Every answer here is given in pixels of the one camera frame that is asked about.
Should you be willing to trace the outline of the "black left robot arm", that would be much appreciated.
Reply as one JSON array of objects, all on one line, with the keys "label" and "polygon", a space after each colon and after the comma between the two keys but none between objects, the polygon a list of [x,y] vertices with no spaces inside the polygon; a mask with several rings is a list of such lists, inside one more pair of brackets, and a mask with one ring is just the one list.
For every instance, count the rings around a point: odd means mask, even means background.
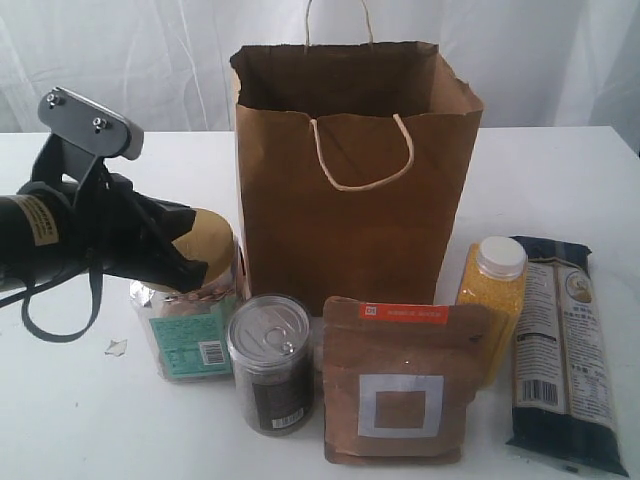
[{"label": "black left robot arm", "polygon": [[142,195],[119,174],[93,191],[27,183],[1,199],[1,287],[66,281],[96,265],[104,275],[189,292],[203,284],[207,266],[174,242],[195,219],[195,209]]}]

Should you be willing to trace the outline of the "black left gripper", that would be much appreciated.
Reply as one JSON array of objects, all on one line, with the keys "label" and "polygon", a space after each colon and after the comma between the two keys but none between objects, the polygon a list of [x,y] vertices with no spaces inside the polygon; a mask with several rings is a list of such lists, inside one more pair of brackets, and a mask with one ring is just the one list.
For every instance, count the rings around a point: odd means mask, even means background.
[{"label": "black left gripper", "polygon": [[208,271],[207,254],[170,240],[193,228],[196,211],[183,204],[145,196],[133,183],[110,172],[72,175],[64,182],[71,203],[69,280],[91,270],[100,275],[159,283],[167,292],[199,289]]}]

